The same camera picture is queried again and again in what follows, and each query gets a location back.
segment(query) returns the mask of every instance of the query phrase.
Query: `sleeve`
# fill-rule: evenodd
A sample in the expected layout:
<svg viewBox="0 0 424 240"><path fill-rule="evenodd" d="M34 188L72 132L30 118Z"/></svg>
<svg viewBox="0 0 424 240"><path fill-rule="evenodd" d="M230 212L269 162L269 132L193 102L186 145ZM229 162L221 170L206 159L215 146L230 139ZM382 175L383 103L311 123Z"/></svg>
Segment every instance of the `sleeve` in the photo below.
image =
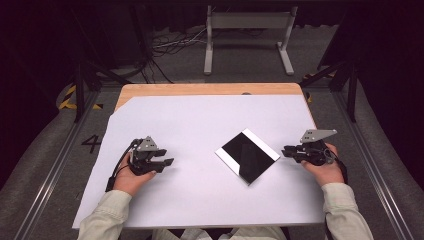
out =
<svg viewBox="0 0 424 240"><path fill-rule="evenodd" d="M93 213L81 221L78 239L118 239L131 198L118 190L105 193Z"/></svg>
<svg viewBox="0 0 424 240"><path fill-rule="evenodd" d="M335 240L373 239L367 222L358 211L353 190L344 183L322 186L327 225Z"/></svg>

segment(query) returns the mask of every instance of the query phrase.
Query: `table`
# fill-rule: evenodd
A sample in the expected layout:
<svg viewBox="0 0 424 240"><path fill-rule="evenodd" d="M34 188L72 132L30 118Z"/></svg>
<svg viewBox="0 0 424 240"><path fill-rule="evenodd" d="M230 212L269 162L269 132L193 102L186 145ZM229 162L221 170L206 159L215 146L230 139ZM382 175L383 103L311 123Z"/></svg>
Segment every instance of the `table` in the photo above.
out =
<svg viewBox="0 0 424 240"><path fill-rule="evenodd" d="M128 140L146 134L175 161L134 197L125 227L322 223L322 191L294 160L281 158L247 185L214 154L245 127L280 154L284 145L298 143L315 125L297 84L127 85L116 109L74 228L104 194L103 186Z"/></svg>

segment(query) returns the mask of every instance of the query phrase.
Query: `long sleeve shirt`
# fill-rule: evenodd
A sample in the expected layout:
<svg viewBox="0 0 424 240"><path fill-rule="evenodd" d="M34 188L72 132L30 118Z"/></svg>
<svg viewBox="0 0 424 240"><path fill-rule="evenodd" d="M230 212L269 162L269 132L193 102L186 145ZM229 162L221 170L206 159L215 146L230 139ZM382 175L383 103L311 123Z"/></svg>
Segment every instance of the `long sleeve shirt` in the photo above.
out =
<svg viewBox="0 0 424 240"><path fill-rule="evenodd" d="M324 212L328 228L334 240L373 239L365 219L358 211L352 189L343 183L329 183L322 186L324 192ZM80 225L78 239L118 239L123 223L128 218L131 195L112 190L107 192L94 212L85 218ZM285 240L279 227L235 228L220 239L241 240L245 237L255 239ZM168 230L155 230L153 239L173 240L176 238ZM182 239L211 240L201 229L188 229Z"/></svg>

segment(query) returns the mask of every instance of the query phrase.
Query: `person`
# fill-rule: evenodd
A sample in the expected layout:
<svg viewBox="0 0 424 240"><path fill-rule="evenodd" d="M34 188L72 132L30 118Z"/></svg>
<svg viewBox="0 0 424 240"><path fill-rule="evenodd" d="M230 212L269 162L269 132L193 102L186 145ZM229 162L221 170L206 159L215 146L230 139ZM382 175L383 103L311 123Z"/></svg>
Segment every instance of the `person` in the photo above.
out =
<svg viewBox="0 0 424 240"><path fill-rule="evenodd" d="M335 146L331 144L327 144L327 146L338 155ZM127 154L122 162L126 163L128 157ZM365 219L358 211L353 190L344 183L337 162L323 166L314 166L306 161L302 161L301 164L315 176L324 193L323 210L326 214L328 229L331 232L330 238L335 240L373 239ZM113 190L105 193L93 213L81 222L78 239L118 239L123 224L128 218L128 205L131 198L155 175L156 172L153 171L136 176L128 167L122 166L116 176ZM154 230L152 237L164 240L180 239L166 229ZM202 229L186 229L181 239L211 240L207 231ZM286 237L279 227L270 226L234 228L219 239L286 240Z"/></svg>

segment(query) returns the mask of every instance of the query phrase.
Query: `white strip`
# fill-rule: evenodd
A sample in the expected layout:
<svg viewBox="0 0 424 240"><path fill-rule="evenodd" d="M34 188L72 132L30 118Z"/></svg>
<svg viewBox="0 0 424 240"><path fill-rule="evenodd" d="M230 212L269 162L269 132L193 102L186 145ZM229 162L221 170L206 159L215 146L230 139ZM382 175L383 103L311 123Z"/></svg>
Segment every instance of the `white strip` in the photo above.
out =
<svg viewBox="0 0 424 240"><path fill-rule="evenodd" d="M216 150L215 153L237 174L237 176L239 175L240 165L223 148Z"/></svg>
<svg viewBox="0 0 424 240"><path fill-rule="evenodd" d="M272 160L276 161L280 158L280 155L276 153L274 150L272 150L264 141L262 141L258 136L256 136L252 131L249 129L245 129L242 132L246 137L248 137L252 142L254 142L262 151L264 151L268 156L272 158Z"/></svg>

